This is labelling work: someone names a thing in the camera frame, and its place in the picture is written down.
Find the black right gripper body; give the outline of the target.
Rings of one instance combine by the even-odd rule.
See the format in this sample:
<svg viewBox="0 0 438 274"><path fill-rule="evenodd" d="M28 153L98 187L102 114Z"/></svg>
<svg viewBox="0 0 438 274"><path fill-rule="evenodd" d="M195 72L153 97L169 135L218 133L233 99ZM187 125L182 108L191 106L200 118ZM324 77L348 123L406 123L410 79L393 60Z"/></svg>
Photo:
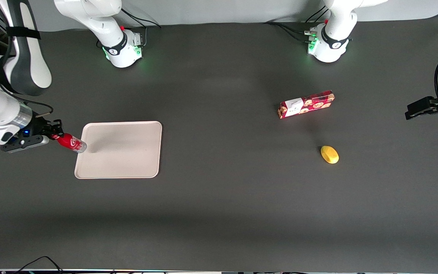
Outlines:
<svg viewBox="0 0 438 274"><path fill-rule="evenodd" d="M34 135L50 137L54 134L52 122L44 117L33 117L30 123L18 132L19 138L28 138Z"/></svg>

